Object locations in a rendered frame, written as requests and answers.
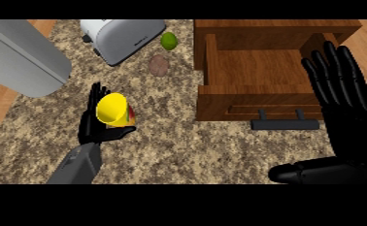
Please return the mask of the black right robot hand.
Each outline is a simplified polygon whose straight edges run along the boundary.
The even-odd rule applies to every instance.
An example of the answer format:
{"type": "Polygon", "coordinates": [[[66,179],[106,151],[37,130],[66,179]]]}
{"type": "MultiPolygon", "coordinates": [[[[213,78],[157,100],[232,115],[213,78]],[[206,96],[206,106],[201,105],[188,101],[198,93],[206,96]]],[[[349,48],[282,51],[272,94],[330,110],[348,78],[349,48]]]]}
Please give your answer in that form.
{"type": "Polygon", "coordinates": [[[346,46],[324,42],[300,60],[308,73],[334,156],[272,167],[285,184],[367,184],[367,82],[346,46]]]}

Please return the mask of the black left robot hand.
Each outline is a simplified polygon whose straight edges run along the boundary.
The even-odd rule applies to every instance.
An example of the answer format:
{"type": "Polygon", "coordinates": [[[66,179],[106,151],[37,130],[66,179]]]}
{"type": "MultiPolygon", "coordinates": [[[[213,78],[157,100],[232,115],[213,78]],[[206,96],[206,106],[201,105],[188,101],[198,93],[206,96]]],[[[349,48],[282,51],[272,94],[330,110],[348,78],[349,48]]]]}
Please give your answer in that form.
{"type": "Polygon", "coordinates": [[[77,138],[81,145],[120,140],[136,130],[134,126],[108,128],[106,124],[97,119],[96,106],[100,99],[109,94],[108,89],[95,82],[92,84],[87,109],[80,118],[77,138]]]}

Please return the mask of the yellow cup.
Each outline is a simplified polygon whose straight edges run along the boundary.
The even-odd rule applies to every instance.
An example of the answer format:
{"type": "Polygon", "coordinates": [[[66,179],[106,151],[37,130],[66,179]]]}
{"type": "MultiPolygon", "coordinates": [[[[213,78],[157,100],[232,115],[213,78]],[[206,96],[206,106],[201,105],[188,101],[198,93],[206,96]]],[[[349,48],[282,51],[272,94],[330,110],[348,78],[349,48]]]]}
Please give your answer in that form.
{"type": "Polygon", "coordinates": [[[96,106],[96,117],[112,127],[134,125],[134,111],[120,93],[111,93],[100,99],[96,106]]]}

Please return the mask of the wooden drawer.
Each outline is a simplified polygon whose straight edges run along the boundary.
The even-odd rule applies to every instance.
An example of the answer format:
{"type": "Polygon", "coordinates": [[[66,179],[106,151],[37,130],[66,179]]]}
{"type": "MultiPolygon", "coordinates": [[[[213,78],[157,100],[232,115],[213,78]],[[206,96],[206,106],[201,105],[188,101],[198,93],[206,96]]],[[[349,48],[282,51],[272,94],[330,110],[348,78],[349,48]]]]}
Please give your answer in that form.
{"type": "Polygon", "coordinates": [[[271,119],[294,119],[296,110],[319,119],[321,107],[300,60],[334,41],[333,34],[318,33],[299,49],[222,50],[208,34],[197,120],[251,120],[259,111],[271,119]]]}

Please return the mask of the brown potato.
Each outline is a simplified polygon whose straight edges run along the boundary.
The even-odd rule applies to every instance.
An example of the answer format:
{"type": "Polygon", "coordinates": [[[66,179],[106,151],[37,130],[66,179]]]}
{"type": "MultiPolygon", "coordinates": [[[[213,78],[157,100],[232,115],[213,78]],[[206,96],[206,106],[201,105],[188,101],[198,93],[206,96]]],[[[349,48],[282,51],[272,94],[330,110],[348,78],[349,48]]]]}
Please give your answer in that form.
{"type": "Polygon", "coordinates": [[[164,57],[158,54],[149,61],[149,72],[154,76],[163,77],[169,69],[169,62],[164,57]]]}

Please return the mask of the large grey appliance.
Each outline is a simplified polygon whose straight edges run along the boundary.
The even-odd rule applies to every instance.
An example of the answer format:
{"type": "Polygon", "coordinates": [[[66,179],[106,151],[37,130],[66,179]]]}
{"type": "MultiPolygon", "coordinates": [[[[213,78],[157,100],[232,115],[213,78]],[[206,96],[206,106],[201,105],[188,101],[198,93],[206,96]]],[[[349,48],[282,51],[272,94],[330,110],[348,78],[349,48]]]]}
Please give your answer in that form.
{"type": "Polygon", "coordinates": [[[25,19],[0,19],[0,84],[26,97],[68,82],[71,62],[25,19]]]}

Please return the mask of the wooden cabinet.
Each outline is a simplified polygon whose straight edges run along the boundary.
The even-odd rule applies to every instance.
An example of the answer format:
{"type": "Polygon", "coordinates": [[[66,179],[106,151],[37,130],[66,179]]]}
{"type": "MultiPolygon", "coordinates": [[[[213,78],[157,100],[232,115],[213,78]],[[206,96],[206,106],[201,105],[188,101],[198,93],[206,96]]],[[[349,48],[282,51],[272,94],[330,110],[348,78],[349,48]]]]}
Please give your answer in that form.
{"type": "Polygon", "coordinates": [[[359,28],[356,19],[195,19],[195,69],[204,68],[208,34],[219,50],[300,49],[314,34],[330,34],[340,44],[359,28]]]}

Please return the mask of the silver toaster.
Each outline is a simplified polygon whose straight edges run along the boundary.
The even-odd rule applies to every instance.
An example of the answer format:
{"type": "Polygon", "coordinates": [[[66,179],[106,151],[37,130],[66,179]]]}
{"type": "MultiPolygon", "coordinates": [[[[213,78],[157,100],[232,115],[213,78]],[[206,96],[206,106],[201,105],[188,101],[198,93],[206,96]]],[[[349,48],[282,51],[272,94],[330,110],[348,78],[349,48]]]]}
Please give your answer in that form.
{"type": "Polygon", "coordinates": [[[83,42],[109,66],[118,65],[164,31],[163,19],[83,19],[83,42]]]}

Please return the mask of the green lime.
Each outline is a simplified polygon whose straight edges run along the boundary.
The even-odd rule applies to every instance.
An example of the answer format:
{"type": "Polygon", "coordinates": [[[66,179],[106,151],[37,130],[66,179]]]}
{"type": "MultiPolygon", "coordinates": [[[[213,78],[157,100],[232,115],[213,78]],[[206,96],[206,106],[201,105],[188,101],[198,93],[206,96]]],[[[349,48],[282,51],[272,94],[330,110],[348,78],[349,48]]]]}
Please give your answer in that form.
{"type": "Polygon", "coordinates": [[[177,46],[177,39],[171,32],[166,32],[160,37],[160,44],[166,50],[173,50],[177,46]]]}

